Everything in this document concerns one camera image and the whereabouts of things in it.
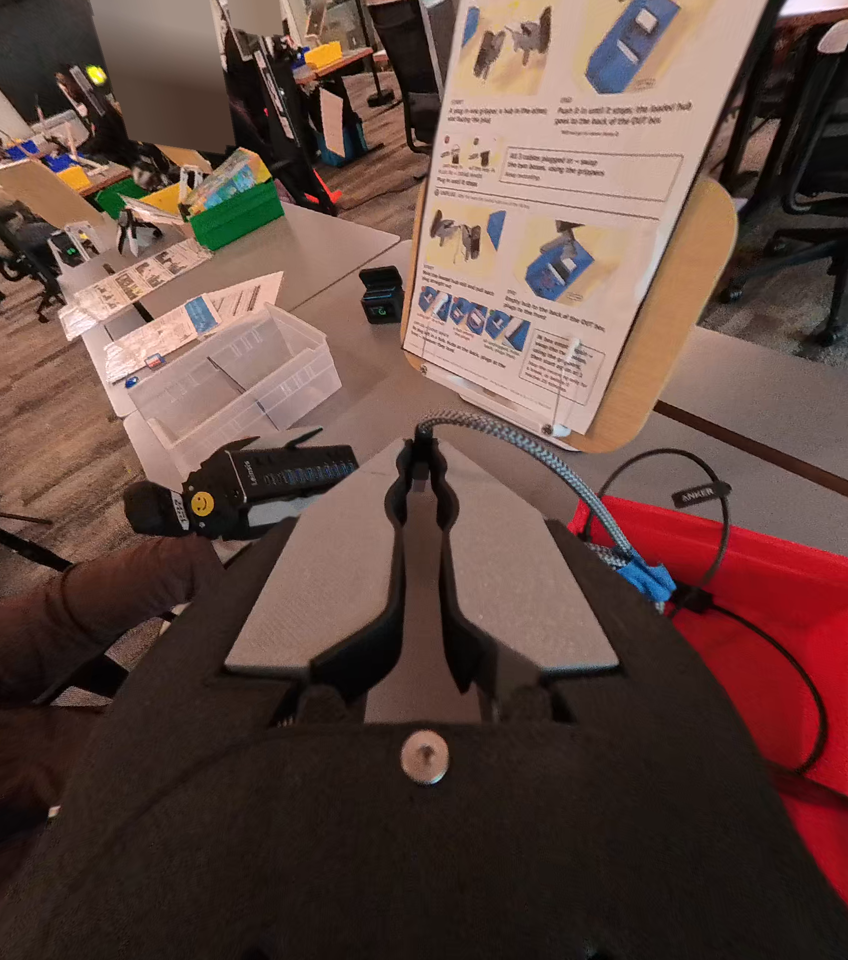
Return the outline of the person's left forearm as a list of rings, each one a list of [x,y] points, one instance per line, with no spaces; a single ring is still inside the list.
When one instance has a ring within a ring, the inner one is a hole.
[[[155,537],[0,599],[0,709],[57,690],[129,630],[217,588],[224,573],[208,540]]]

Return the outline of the red plastic bin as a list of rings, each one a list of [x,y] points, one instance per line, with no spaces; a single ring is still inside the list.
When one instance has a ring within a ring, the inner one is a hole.
[[[829,734],[807,777],[848,797],[848,558],[735,526],[704,589],[717,607],[785,647],[814,681]],[[725,614],[682,611],[675,621],[730,695],[762,754],[790,767],[801,762],[814,744],[816,709],[796,671]],[[805,797],[782,799],[848,905],[848,810]]]

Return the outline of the laminated picture sheet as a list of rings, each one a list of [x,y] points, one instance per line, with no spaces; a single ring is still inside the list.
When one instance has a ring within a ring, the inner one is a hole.
[[[208,248],[189,238],[78,287],[66,294],[67,304],[58,315],[67,341],[73,342],[103,325],[212,257]]]

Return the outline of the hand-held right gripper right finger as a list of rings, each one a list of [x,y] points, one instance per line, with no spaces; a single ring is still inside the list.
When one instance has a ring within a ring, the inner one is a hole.
[[[444,652],[458,689],[512,692],[617,670],[546,518],[446,441],[432,443],[430,481]]]

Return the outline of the clear plastic bin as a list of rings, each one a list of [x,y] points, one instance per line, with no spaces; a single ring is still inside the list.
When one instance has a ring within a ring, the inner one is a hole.
[[[130,390],[122,422],[148,472],[181,477],[229,442],[287,431],[342,386],[326,334],[274,305],[186,351]]]

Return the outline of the light wooden stand board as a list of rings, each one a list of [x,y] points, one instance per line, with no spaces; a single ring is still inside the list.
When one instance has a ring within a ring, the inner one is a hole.
[[[565,451],[609,453],[644,428],[704,306],[736,246],[738,210],[728,191],[706,174],[698,177],[634,319],[597,412],[585,433],[531,412],[503,394],[452,373],[445,361],[430,361],[407,349],[406,361],[425,378],[461,400]]]

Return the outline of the white instruction sheet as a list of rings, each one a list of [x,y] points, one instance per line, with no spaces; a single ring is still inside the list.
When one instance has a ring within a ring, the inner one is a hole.
[[[461,2],[403,333],[429,377],[591,426],[767,6]]]

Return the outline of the green plastic bin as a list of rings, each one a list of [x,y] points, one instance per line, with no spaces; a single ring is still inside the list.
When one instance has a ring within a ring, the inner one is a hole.
[[[188,226],[198,244],[216,253],[284,215],[275,181],[270,179],[191,214]]]
[[[93,201],[112,220],[118,221],[126,206],[127,198],[141,199],[150,192],[152,192],[150,189],[138,185],[132,177],[128,176],[96,191]]]

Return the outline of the white paper blue patch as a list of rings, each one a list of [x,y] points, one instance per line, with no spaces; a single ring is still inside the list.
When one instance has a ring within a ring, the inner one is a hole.
[[[187,300],[105,347],[104,380],[115,384],[143,369],[154,369],[179,349],[242,323],[274,306],[284,273],[274,271]]]

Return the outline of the black usb hub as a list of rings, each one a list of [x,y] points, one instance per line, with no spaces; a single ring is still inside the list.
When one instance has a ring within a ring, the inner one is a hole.
[[[292,498],[319,498],[358,469],[349,446],[249,448],[227,452],[234,479],[228,497],[247,526],[247,512],[256,503]]]

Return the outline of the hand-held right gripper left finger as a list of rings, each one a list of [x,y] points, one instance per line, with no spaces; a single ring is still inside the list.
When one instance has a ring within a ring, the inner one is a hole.
[[[228,673],[357,700],[393,669],[412,448],[395,439],[303,511],[226,656]]]

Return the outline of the blue white floor box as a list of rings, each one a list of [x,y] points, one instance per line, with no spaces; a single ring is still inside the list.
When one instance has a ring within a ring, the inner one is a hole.
[[[321,160],[339,168],[363,157],[367,151],[362,121],[350,101],[322,87],[319,90]]]

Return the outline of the small black device green display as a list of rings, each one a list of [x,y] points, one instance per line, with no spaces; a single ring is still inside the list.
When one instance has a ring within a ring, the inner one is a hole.
[[[372,326],[392,325],[403,318],[405,290],[397,267],[367,267],[358,271],[364,292],[361,309]]]
[[[56,230],[49,234],[47,246],[59,271],[75,269],[89,261],[87,252],[80,242],[74,241],[70,234],[63,230]]]

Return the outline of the colourful printed packets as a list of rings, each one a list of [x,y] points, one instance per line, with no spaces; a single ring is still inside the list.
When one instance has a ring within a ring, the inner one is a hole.
[[[180,207],[186,211],[185,218],[190,219],[271,180],[269,168],[256,152],[237,148],[190,190]]]

